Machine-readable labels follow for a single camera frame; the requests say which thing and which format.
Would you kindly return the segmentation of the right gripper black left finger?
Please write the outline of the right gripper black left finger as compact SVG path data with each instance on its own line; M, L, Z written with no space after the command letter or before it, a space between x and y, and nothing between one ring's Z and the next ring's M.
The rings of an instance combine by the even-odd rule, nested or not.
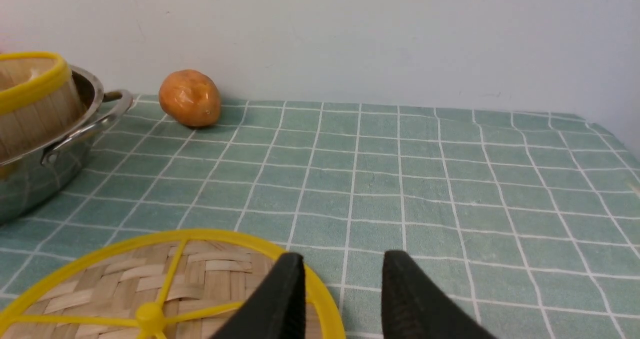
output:
M304 257L282 254L249 299L215 332L213 339L304 339Z

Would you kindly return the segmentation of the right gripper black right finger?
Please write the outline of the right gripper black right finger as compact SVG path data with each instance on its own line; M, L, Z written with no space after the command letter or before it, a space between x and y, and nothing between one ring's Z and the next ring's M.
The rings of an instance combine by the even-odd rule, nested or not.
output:
M382 334L386 339L493 339L402 250L382 261Z

